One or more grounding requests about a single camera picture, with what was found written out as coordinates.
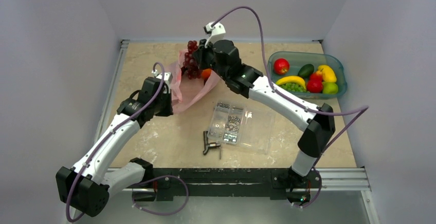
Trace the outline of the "red apple from bag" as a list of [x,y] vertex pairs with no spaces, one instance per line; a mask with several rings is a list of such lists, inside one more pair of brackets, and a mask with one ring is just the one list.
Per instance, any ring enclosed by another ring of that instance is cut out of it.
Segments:
[[289,62],[284,58],[279,58],[274,61],[273,71],[277,75],[285,75],[290,69]]

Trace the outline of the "pink plastic bag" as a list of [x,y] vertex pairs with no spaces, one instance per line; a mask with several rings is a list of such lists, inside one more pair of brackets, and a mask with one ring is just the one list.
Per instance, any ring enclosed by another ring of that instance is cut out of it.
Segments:
[[203,79],[189,80],[186,75],[181,73],[186,52],[188,52],[186,49],[180,50],[178,59],[166,67],[166,72],[170,72],[172,76],[170,88],[174,114],[186,111],[200,99],[203,99],[221,80],[215,72],[212,72],[205,82]]

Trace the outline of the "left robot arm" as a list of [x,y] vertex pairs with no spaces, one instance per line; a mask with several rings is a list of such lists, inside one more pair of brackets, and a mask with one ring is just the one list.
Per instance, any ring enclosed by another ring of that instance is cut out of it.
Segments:
[[72,167],[56,173],[60,200],[90,217],[97,216],[108,200],[123,189],[153,182],[153,166],[140,158],[109,172],[108,168],[125,144],[155,116],[173,114],[170,73],[144,80],[142,88],[121,102],[111,124],[96,144]]

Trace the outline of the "purple grapes bunch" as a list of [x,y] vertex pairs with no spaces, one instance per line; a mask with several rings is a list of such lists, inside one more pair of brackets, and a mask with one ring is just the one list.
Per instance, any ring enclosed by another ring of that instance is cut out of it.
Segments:
[[189,41],[187,43],[187,52],[184,53],[183,65],[181,68],[182,74],[185,74],[189,80],[199,79],[201,70],[193,57],[193,53],[198,50],[197,41]]

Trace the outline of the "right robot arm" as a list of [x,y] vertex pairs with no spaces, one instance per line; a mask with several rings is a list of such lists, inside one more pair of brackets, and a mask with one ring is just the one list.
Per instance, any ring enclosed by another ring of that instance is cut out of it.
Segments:
[[232,92],[266,105],[303,132],[288,178],[294,186],[306,183],[309,172],[336,130],[332,107],[306,102],[289,92],[281,93],[280,87],[267,76],[242,63],[239,50],[230,40],[211,43],[202,39],[193,57],[200,69],[210,68]]

